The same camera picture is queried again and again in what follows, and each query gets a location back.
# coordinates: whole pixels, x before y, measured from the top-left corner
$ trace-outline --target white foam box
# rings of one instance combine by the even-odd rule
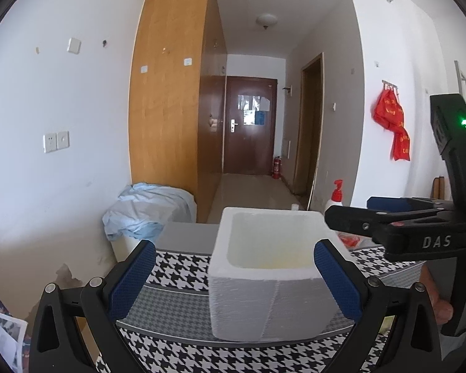
[[[212,333],[226,341],[298,341],[321,334],[338,310],[314,246],[349,251],[321,213],[226,208],[208,271]]]

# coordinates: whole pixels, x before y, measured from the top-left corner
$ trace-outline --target door handle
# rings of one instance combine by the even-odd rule
[[[231,119],[231,132],[235,132],[235,126],[238,126],[237,123],[235,123],[235,119]]]

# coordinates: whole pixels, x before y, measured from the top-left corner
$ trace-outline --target white ceiling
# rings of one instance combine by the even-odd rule
[[[229,54],[286,58],[340,0],[217,0]],[[255,20],[270,13],[278,24]]]

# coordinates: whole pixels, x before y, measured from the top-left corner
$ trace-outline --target red plastic bag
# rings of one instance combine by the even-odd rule
[[[404,111],[393,89],[386,88],[383,90],[375,107],[373,119],[385,129],[394,132],[392,147],[394,160],[405,159],[411,161],[409,156],[411,141],[408,132],[404,128]]]

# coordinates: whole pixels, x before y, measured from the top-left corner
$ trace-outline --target blue cloth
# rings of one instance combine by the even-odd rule
[[[167,222],[194,223],[196,218],[193,195],[182,189],[142,182],[127,186],[102,221],[110,241],[124,235],[155,243]]]

